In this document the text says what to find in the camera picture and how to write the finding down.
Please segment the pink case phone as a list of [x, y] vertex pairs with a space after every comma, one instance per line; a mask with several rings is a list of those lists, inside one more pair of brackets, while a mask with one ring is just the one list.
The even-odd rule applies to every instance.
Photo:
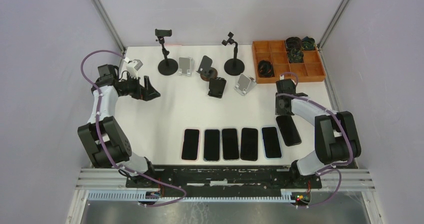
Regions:
[[199, 129], [185, 129], [183, 133], [183, 143], [181, 159], [184, 161], [196, 161], [199, 155]]

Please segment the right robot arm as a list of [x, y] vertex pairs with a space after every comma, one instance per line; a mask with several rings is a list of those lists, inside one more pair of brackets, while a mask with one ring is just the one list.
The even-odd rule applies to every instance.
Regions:
[[362, 153], [353, 114], [335, 111], [313, 101], [307, 94], [296, 91], [291, 79], [276, 83], [275, 114], [283, 140], [294, 145], [300, 140], [293, 117], [298, 116], [314, 128], [314, 149], [305, 157], [292, 162], [289, 183], [302, 188], [309, 176], [320, 175], [337, 166], [347, 166]]

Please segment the tall black phone stand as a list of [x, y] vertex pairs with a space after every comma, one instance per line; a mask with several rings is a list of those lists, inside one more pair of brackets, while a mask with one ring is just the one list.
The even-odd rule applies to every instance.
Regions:
[[165, 47], [165, 37], [172, 36], [171, 29], [155, 29], [154, 30], [156, 41], [161, 45], [161, 52], [163, 55], [163, 60], [158, 64], [158, 71], [161, 75], [170, 76], [177, 72], [179, 64], [175, 59], [168, 58], [170, 52]]
[[230, 76], [239, 76], [245, 70], [245, 65], [243, 61], [238, 59], [239, 44], [237, 41], [233, 39], [234, 34], [232, 32], [229, 32], [227, 36], [228, 36], [228, 39], [227, 40], [223, 39], [221, 44], [224, 46], [234, 45], [234, 48], [233, 48], [233, 58], [228, 59], [225, 62], [224, 71]]

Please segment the clear case phone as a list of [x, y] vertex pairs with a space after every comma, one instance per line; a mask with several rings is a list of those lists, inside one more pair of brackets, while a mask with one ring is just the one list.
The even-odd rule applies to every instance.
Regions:
[[217, 162], [220, 160], [220, 130], [206, 129], [203, 139], [203, 160]]

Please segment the black phone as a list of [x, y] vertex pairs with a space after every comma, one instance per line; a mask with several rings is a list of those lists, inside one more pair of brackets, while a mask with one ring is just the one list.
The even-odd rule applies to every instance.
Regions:
[[238, 131], [235, 128], [224, 128], [221, 131], [223, 159], [235, 161], [240, 158]]
[[259, 132], [256, 128], [245, 127], [241, 130], [240, 158], [244, 161], [258, 160]]
[[287, 147], [296, 146], [302, 143], [298, 129], [291, 116], [289, 115], [277, 116], [276, 123], [281, 133], [283, 142]]

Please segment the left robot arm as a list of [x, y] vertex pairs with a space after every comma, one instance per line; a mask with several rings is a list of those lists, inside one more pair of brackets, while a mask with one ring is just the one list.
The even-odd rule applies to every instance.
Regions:
[[104, 64], [98, 68], [99, 78], [91, 92], [94, 97], [93, 110], [87, 124], [78, 127], [77, 134], [91, 164], [98, 169], [118, 169], [131, 181], [153, 187], [157, 182], [154, 166], [147, 157], [133, 153], [129, 139], [115, 118], [119, 97], [130, 96], [136, 100], [151, 101], [160, 93], [152, 86], [150, 78], [119, 77], [119, 68]]

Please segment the white case phone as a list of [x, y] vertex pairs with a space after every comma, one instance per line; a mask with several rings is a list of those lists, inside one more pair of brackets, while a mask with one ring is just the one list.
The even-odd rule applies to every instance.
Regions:
[[281, 159], [283, 157], [278, 130], [274, 126], [261, 129], [264, 154], [267, 159]]

